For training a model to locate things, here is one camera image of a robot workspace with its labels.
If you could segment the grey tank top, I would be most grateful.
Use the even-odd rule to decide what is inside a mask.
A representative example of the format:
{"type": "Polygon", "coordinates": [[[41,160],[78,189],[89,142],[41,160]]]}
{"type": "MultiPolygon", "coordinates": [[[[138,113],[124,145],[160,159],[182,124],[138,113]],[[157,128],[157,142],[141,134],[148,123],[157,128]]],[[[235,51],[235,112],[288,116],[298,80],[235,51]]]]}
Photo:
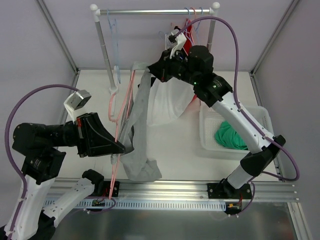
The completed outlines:
{"type": "Polygon", "coordinates": [[[145,62],[135,61],[131,67],[129,86],[120,109],[121,121],[116,124],[117,141],[125,147],[122,154],[112,154],[113,178],[118,163],[122,163],[126,176],[135,182],[154,182],[162,178],[157,161],[147,157],[147,116],[152,75],[145,62]],[[143,70],[135,96],[134,73],[143,70]]]}

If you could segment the light blue wire hanger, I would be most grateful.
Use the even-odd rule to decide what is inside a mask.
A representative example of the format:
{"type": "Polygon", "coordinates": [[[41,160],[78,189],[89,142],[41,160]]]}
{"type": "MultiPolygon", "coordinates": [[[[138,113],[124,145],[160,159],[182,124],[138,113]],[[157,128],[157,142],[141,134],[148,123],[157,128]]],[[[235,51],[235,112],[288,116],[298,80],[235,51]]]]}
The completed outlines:
{"type": "Polygon", "coordinates": [[[110,11],[107,10],[107,20],[111,33],[111,40],[113,46],[113,57],[115,63],[116,80],[118,84],[121,84],[121,73],[120,73],[120,59],[119,59],[119,38],[118,38],[118,24],[117,20],[111,19],[110,11]]]}

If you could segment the green tank top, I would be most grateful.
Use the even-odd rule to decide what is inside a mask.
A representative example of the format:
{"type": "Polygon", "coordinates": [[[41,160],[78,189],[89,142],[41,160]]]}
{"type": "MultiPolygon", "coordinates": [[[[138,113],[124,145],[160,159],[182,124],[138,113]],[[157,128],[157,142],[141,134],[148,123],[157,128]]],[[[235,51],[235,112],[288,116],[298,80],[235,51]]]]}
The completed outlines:
{"type": "Polygon", "coordinates": [[[227,122],[223,121],[214,134],[216,142],[228,149],[248,150],[248,147],[242,137],[227,122]]]}

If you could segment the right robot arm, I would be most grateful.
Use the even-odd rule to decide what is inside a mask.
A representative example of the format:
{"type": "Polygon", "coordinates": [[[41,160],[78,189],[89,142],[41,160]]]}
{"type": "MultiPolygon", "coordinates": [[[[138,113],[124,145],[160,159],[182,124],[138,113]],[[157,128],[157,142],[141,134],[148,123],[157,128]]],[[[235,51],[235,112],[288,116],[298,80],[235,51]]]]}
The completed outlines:
{"type": "Polygon", "coordinates": [[[248,154],[239,166],[214,188],[219,197],[233,199],[240,196],[241,187],[260,175],[277,157],[286,140],[265,130],[235,99],[233,88],[213,72],[214,57],[202,45],[190,48],[186,57],[181,51],[164,50],[160,59],[147,68],[161,82],[176,78],[193,86],[195,95],[220,114],[244,140],[248,154]]]}

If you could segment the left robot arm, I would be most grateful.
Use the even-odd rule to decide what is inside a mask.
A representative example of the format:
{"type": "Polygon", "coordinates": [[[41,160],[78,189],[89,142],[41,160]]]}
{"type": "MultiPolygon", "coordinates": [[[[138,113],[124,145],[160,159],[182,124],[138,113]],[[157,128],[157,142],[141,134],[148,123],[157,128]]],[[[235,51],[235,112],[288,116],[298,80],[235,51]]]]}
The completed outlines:
{"type": "Polygon", "coordinates": [[[3,240],[49,240],[63,218],[80,201],[104,194],[103,175],[89,169],[68,192],[51,206],[44,207],[66,156],[60,147],[76,147],[81,158],[125,152],[125,146],[104,128],[95,112],[61,125],[22,123],[14,130],[12,147],[24,156],[22,175],[25,183],[16,212],[0,229],[3,240]]]}

